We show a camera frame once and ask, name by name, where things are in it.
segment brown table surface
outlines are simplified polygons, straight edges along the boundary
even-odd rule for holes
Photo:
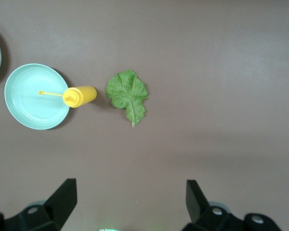
[[[0,0],[0,211],[76,178],[64,231],[180,231],[187,179],[238,218],[289,230],[289,0]],[[38,63],[98,97],[59,126],[17,122],[4,86]],[[134,128],[105,95],[133,69],[147,86]]]

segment light blue plate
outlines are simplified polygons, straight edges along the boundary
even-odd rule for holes
[[[41,64],[26,64],[14,70],[5,84],[6,105],[21,124],[45,130],[60,124],[69,106],[62,97],[39,95],[39,90],[63,94],[68,88],[64,79],[53,69]]]

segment lettuce leaf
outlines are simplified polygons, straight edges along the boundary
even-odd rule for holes
[[[107,83],[106,95],[114,107],[126,109],[126,117],[132,127],[143,119],[145,108],[142,100],[147,99],[148,92],[133,70],[112,77]]]

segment green leaf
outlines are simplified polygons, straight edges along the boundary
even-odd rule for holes
[[[126,109],[126,117],[132,127],[145,115],[142,100],[147,99],[145,84],[137,78],[133,70],[127,70],[112,77],[106,87],[106,95],[114,107]]]

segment yellow squeeze bottle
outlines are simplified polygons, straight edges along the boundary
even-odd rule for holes
[[[70,107],[79,107],[85,103],[89,103],[96,98],[96,89],[92,86],[82,86],[68,88],[63,93],[63,101]]]

